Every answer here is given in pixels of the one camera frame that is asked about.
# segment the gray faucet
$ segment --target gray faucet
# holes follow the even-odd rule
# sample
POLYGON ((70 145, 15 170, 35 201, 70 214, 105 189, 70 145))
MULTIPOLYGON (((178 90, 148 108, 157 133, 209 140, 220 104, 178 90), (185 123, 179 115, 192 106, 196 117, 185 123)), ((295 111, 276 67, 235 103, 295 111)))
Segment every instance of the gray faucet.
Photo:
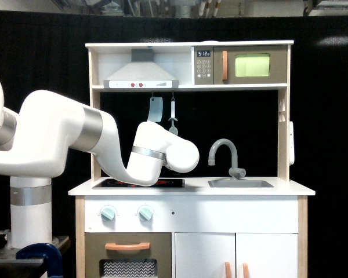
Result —
POLYGON ((237 166, 237 150, 235 145, 228 139, 219 139, 217 140, 210 148, 209 151, 209 165, 213 166, 215 165, 215 153, 218 150, 218 148, 221 145, 226 145, 230 148, 231 154, 232 154, 232 162, 231 162, 231 168, 228 171, 229 175, 231 175, 231 180, 236 180, 239 178, 243 178, 246 176, 245 169, 238 168, 237 166))

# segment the hanging utensil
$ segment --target hanging utensil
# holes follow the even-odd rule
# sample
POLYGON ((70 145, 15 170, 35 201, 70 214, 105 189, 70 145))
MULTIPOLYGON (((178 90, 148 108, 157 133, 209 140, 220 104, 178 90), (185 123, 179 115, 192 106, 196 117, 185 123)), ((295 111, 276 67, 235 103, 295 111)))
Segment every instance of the hanging utensil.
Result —
POLYGON ((147 121, 158 123, 162 118, 163 102, 162 97, 152 97, 150 98, 150 112, 148 113, 147 121))
POLYGON ((174 126, 174 121, 178 121, 175 117, 175 99, 174 99, 174 93, 171 101, 171 117, 170 119, 172 121, 172 126, 169 129, 169 132, 173 133, 174 135, 178 135, 178 129, 174 126))

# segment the black curtain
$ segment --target black curtain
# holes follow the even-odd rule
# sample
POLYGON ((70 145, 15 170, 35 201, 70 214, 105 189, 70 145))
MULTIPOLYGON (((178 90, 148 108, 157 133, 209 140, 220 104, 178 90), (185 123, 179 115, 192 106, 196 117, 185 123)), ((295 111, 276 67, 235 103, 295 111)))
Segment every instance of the black curtain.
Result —
MULTIPOLYGON (((0 81, 5 106, 19 112, 38 89, 89 103, 91 42, 295 41, 292 47, 291 120, 296 162, 291 179, 316 191, 309 197, 309 276, 348 277, 348 17, 151 19, 0 12, 0 81)), ((151 93, 103 93, 102 109, 118 123, 123 160, 136 126, 147 119, 151 93)), ((170 127, 171 93, 160 123, 170 127)), ((220 149, 207 166, 210 146, 231 139, 248 176, 277 174, 277 92, 181 92, 179 135, 200 150, 185 175, 225 176, 230 154, 220 149)), ((163 169, 162 176, 174 174, 163 169)), ((70 150, 65 172, 53 183, 53 234, 69 235, 64 277, 75 277, 75 208, 67 191, 90 178, 90 157, 70 150)), ((0 176, 0 229, 10 228, 9 178, 0 176)))

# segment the green microwave window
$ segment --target green microwave window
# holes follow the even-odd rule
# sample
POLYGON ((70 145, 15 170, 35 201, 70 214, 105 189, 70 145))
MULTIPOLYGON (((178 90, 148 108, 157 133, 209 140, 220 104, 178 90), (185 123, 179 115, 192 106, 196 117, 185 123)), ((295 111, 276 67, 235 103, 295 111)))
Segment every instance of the green microwave window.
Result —
POLYGON ((269 54, 236 54, 236 77, 269 76, 269 54))

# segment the cabinet handle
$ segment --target cabinet handle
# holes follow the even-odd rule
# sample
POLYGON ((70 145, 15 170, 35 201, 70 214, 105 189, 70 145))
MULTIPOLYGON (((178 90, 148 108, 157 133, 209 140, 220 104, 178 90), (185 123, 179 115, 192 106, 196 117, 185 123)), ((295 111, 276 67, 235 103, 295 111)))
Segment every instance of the cabinet handle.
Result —
POLYGON ((228 71, 228 61, 227 61, 227 52, 223 51, 223 80, 227 80, 228 71))
POLYGON ((226 278, 232 278, 230 262, 226 262, 226 278))
POLYGON ((133 250, 145 250, 150 248, 150 243, 139 243, 139 244, 116 244, 106 243, 106 250, 114 251, 133 251, 133 250))
POLYGON ((244 263, 244 264, 242 264, 242 267, 244 268, 244 278, 249 278, 248 264, 244 263))

